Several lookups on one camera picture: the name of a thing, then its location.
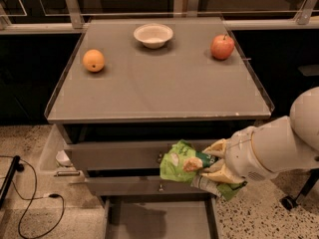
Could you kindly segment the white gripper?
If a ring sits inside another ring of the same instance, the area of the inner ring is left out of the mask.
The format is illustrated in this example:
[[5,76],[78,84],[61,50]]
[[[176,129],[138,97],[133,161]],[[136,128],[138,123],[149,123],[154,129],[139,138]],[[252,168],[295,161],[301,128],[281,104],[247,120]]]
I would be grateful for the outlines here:
[[275,178],[277,173],[267,169],[254,150],[255,130],[255,126],[249,126],[235,132],[228,140],[223,138],[208,146],[203,153],[224,158],[225,161],[219,160],[199,174],[215,182],[230,184]]

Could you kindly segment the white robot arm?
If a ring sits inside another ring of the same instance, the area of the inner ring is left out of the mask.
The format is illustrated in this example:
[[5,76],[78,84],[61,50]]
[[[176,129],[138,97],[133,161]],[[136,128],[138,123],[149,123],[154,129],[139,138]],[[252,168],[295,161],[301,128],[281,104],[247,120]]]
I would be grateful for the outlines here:
[[220,160],[200,174],[216,182],[274,178],[294,169],[319,167],[319,88],[300,95],[290,114],[227,139]]

